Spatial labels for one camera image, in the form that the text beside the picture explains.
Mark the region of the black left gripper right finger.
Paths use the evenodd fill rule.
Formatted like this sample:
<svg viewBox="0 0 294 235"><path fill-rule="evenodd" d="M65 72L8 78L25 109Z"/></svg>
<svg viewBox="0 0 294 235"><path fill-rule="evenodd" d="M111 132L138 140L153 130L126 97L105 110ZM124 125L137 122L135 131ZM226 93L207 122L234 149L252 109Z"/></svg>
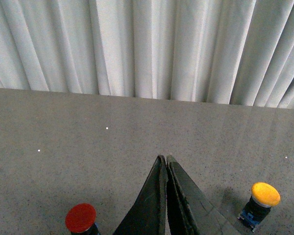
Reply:
<svg viewBox="0 0 294 235"><path fill-rule="evenodd" d="M167 208L172 235L238 235L177 160L167 156Z"/></svg>

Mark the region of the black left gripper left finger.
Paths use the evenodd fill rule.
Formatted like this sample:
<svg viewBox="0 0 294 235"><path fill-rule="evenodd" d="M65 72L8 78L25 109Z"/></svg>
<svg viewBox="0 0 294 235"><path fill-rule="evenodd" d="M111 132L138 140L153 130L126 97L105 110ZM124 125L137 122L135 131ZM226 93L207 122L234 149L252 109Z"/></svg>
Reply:
<svg viewBox="0 0 294 235"><path fill-rule="evenodd" d="M166 229L168 174L163 155L158 155L115 235L164 235Z"/></svg>

